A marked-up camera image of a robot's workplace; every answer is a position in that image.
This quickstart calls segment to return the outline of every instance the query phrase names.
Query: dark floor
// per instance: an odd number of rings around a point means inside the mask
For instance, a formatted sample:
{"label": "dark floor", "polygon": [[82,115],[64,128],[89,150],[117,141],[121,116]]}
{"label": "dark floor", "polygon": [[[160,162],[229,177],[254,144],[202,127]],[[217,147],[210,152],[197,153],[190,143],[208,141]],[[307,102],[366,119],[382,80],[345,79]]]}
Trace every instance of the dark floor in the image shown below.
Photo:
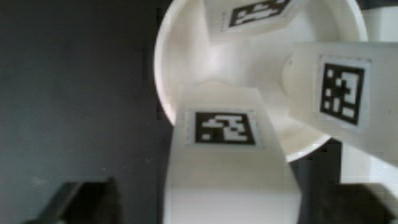
{"label": "dark floor", "polygon": [[[172,127],[156,99],[153,46],[169,2],[0,1],[3,224],[37,217],[66,181],[108,176],[124,223],[162,220]],[[325,150],[293,164],[300,224],[318,223],[314,194],[337,181],[339,143]]]}

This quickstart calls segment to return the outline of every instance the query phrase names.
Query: white surface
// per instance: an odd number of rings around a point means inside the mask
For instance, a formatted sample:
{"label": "white surface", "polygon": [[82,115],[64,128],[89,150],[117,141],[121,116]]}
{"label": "white surface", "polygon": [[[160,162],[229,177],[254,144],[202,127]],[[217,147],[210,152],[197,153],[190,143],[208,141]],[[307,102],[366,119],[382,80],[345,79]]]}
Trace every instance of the white surface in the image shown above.
{"label": "white surface", "polygon": [[231,86],[254,87],[261,91],[288,161],[298,159],[329,136],[288,117],[281,72],[293,43],[337,40],[366,40],[355,0],[311,1],[286,29],[217,47],[208,43],[202,1],[176,0],[154,52],[156,90],[170,123],[176,122],[181,86],[218,81]]}
{"label": "white surface", "polygon": [[[192,144],[192,109],[252,111],[263,144]],[[211,85],[190,88],[174,126],[163,223],[295,224],[298,210],[300,191],[259,92]]]}
{"label": "white surface", "polygon": [[398,168],[343,144],[341,183],[361,183],[398,216]]}
{"label": "white surface", "polygon": [[398,42],[398,6],[362,11],[371,41]]}
{"label": "white surface", "polygon": [[[320,112],[320,58],[355,59],[352,66],[369,64],[364,76],[364,94],[359,125],[352,125]],[[398,44],[391,43],[307,43],[298,44],[288,72],[291,116],[346,144],[398,166]]]}
{"label": "white surface", "polygon": [[[281,29],[289,24],[297,13],[300,12],[309,0],[291,0],[286,4],[286,8],[281,14],[268,17],[279,10],[268,8],[263,0],[204,0],[204,12],[206,12],[206,25],[208,25],[208,36],[213,44],[222,44],[229,41],[249,38],[256,34],[265,34],[266,32]],[[256,13],[245,11],[240,12],[242,19],[240,25],[229,26],[233,11],[240,7],[256,5]]]}

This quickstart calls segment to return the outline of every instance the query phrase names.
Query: white plastic part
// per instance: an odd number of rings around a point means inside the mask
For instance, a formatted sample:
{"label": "white plastic part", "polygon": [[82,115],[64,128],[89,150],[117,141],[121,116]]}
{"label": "white plastic part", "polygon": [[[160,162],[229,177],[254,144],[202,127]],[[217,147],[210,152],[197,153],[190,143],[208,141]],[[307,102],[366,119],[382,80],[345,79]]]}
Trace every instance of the white plastic part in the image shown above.
{"label": "white plastic part", "polygon": [[394,166],[396,58],[394,43],[297,44],[286,77],[291,117]]}
{"label": "white plastic part", "polygon": [[288,117],[281,73],[295,42],[366,41],[355,0],[313,0],[282,30],[210,46],[202,0],[174,0],[154,52],[154,79],[165,115],[174,125],[178,91],[217,81],[261,92],[286,159],[305,156],[329,135]]}
{"label": "white plastic part", "polygon": [[300,191],[258,90],[188,88],[174,126],[163,224],[295,224],[298,210]]}
{"label": "white plastic part", "polygon": [[398,6],[362,11],[369,41],[398,42]]}
{"label": "white plastic part", "polygon": [[204,0],[210,42],[222,44],[284,28],[309,0]]}
{"label": "white plastic part", "polygon": [[361,183],[398,216],[398,168],[350,145],[343,145],[341,184]]}

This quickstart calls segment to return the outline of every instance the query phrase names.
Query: black object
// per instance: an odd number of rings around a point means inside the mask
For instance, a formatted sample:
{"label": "black object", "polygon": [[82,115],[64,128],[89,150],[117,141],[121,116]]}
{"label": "black object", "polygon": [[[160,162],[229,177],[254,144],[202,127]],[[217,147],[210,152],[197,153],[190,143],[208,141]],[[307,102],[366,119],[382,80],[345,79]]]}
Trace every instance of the black object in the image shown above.
{"label": "black object", "polygon": [[[343,73],[355,76],[355,89],[348,88]],[[343,65],[325,64],[320,111],[350,124],[359,124],[361,98],[364,85],[364,69]],[[345,96],[355,95],[353,102],[346,102]]]}
{"label": "black object", "polygon": [[362,10],[398,6],[398,0],[357,0],[357,4]]}
{"label": "black object", "polygon": [[233,10],[229,27],[240,26],[282,14],[291,0],[258,2]]}
{"label": "black object", "polygon": [[121,224],[119,193],[108,182],[66,183],[37,220],[27,224]]}
{"label": "black object", "polygon": [[[220,127],[202,127],[206,123],[217,123]],[[224,135],[224,129],[229,129],[245,140],[227,139]],[[254,145],[252,127],[249,123],[249,117],[243,113],[195,113],[195,143],[213,144],[238,144]]]}

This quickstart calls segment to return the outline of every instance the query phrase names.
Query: black and white square marker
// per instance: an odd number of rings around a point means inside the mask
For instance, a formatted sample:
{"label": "black and white square marker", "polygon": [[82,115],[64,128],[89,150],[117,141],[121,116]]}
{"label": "black and white square marker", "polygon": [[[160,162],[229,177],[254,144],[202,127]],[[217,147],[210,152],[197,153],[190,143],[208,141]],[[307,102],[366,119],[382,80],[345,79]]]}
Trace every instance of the black and white square marker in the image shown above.
{"label": "black and white square marker", "polygon": [[279,16],[291,0],[268,0],[233,9],[229,28]]}
{"label": "black and white square marker", "polygon": [[195,112],[194,142],[256,145],[245,113]]}
{"label": "black and white square marker", "polygon": [[364,68],[325,63],[320,112],[359,125]]}

